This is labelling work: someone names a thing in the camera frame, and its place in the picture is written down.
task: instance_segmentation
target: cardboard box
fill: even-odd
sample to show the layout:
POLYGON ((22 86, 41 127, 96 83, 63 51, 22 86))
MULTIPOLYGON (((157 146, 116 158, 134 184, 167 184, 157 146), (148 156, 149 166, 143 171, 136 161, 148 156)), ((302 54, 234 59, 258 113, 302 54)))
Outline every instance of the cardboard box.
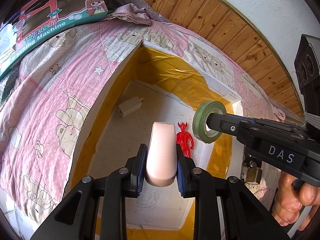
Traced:
POLYGON ((71 27, 97 22, 108 13, 104 0, 31 0, 0 31, 0 80, 19 60, 44 41, 64 46, 62 33, 71 27))

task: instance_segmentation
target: pink quilt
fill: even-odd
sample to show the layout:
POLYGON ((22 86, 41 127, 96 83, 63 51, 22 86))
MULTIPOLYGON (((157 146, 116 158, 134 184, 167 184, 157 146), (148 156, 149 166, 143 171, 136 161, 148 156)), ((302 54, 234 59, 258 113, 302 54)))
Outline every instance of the pink quilt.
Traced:
POLYGON ((180 26, 148 20, 139 10, 144 25, 137 25, 133 8, 62 32, 21 63, 14 92, 0 112, 0 186, 37 223, 62 199, 90 108, 140 42, 166 49, 223 82, 241 96, 245 116, 281 117, 260 87, 214 45, 180 26))

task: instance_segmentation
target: metal screw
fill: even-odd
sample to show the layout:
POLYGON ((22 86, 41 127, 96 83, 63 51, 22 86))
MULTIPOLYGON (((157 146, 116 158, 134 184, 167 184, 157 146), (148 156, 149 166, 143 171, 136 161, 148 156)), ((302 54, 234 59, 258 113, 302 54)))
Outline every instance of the metal screw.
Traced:
POLYGON ((129 170, 128 170, 128 168, 125 168, 125 167, 124 167, 124 168, 119 169, 119 173, 120 173, 120 174, 127 174, 127 173, 128 173, 128 171, 129 171, 129 170))
POLYGON ((193 168, 193 169, 192 169, 192 172, 193 172, 194 174, 200 174, 200 173, 202 172, 202 170, 201 170, 200 168, 193 168))
POLYGON ((83 183, 88 183, 90 181, 91 181, 91 177, 90 176, 85 176, 85 177, 82 178, 82 182, 83 183))
POLYGON ((237 182, 239 181, 239 179, 238 179, 237 177, 235 177, 235 176, 231 176, 231 177, 229 178, 229 181, 230 181, 231 183, 237 183, 237 182))

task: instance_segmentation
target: anime girl illustration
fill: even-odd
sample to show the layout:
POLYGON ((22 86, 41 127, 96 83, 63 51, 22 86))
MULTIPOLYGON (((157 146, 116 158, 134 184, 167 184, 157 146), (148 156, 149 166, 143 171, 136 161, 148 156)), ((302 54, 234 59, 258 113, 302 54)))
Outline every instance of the anime girl illustration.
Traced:
POLYGON ((87 14, 94 15, 107 11, 107 6, 103 0, 86 0, 87 14))

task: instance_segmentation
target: human hand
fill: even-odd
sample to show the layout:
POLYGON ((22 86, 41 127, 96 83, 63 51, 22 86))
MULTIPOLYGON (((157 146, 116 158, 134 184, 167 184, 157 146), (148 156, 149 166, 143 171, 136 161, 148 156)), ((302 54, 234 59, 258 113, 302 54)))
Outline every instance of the human hand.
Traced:
POLYGON ((294 176, 283 171, 281 172, 278 181, 279 191, 275 196, 272 215, 284 227, 297 221, 300 215, 299 210, 302 206, 313 206, 308 216, 298 228, 299 231, 302 231, 318 210, 320 205, 320 187, 304 183, 298 192, 292 186, 292 182, 295 179, 294 176))

